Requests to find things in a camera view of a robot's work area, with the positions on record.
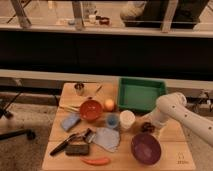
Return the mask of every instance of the red chili pepper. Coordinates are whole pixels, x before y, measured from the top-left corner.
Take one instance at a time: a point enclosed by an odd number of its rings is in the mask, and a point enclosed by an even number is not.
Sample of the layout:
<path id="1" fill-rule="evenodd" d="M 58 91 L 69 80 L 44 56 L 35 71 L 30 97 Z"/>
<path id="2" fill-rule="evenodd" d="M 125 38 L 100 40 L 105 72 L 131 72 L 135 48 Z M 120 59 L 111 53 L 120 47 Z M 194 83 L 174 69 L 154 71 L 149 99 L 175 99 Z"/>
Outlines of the red chili pepper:
<path id="1" fill-rule="evenodd" d="M 83 161 L 87 164 L 90 164 L 90 165 L 100 166 L 100 165 L 105 165 L 105 164 L 110 163 L 110 158 L 101 157 L 101 158 L 96 158 L 96 159 L 89 159 L 89 158 L 82 157 L 81 161 Z"/>

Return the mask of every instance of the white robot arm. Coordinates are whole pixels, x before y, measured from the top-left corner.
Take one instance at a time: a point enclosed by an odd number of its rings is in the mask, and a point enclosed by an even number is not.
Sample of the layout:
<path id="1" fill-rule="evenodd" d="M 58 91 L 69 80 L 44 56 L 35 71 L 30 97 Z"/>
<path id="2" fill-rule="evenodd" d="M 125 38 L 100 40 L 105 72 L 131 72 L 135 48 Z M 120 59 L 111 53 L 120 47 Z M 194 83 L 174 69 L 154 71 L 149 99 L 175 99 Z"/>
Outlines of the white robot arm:
<path id="1" fill-rule="evenodd" d="M 186 109 L 186 104 L 182 93 L 163 95 L 157 99 L 156 108 L 148 116 L 151 123 L 159 129 L 171 117 L 213 146 L 213 122 Z"/>

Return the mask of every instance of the yellow object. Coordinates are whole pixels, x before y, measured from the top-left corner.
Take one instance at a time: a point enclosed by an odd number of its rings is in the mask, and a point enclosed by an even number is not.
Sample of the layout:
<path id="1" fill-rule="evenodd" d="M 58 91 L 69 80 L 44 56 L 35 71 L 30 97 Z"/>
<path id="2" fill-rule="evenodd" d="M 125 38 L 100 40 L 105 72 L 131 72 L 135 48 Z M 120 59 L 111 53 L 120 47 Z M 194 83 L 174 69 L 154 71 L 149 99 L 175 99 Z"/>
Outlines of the yellow object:
<path id="1" fill-rule="evenodd" d="M 112 100 L 112 99 L 105 100 L 105 102 L 104 102 L 104 109 L 107 112 L 113 111 L 115 109 L 115 102 L 114 102 L 114 100 Z"/>

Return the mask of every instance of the purple bowl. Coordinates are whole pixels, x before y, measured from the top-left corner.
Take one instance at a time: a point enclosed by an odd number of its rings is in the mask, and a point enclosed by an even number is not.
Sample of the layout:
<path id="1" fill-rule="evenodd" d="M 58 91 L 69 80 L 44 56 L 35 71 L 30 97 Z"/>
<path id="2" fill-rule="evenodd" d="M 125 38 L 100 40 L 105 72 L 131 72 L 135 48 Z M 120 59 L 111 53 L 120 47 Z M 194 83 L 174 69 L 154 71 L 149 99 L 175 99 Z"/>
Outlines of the purple bowl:
<path id="1" fill-rule="evenodd" d="M 132 138 L 131 150 L 133 156 L 142 164 L 152 165 L 161 156 L 159 142 L 149 133 L 139 133 Z"/>

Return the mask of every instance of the toy food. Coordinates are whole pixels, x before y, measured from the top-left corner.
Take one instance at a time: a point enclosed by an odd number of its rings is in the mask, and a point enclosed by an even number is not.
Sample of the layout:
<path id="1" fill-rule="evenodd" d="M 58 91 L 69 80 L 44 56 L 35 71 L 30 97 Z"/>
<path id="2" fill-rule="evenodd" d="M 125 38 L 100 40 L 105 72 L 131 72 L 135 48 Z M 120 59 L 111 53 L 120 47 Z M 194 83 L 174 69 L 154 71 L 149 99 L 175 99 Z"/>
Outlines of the toy food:
<path id="1" fill-rule="evenodd" d="M 115 102 L 114 102 L 114 100 L 112 100 L 112 99 L 105 100 L 105 102 L 104 102 L 104 109 L 107 112 L 113 111 L 115 109 Z"/>
<path id="2" fill-rule="evenodd" d="M 97 165 L 97 166 L 110 163 L 110 159 L 108 157 L 101 157 L 96 159 L 89 159 L 89 158 L 82 157 L 81 161 L 90 165 Z"/>

